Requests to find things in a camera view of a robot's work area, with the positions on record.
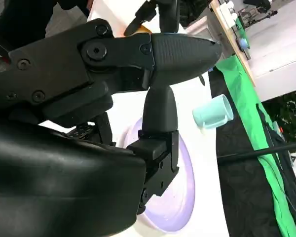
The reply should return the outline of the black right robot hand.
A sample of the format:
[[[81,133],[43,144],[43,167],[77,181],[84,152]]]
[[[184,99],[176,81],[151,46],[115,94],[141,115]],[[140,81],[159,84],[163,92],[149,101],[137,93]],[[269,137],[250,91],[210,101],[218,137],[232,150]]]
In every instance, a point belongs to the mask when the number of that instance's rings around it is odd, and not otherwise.
[[[0,237],[104,237],[132,226],[179,172],[171,85],[221,44],[113,36],[95,19],[10,51],[0,73]]]

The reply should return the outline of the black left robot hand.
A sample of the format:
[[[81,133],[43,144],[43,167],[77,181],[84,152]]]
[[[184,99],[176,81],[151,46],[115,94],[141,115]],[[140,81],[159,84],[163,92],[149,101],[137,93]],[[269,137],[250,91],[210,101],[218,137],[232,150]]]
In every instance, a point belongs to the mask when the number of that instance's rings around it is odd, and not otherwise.
[[[145,22],[151,21],[159,12],[159,27],[162,33],[177,33],[179,30],[180,8],[177,0],[146,0],[127,26],[124,36],[134,34]]]

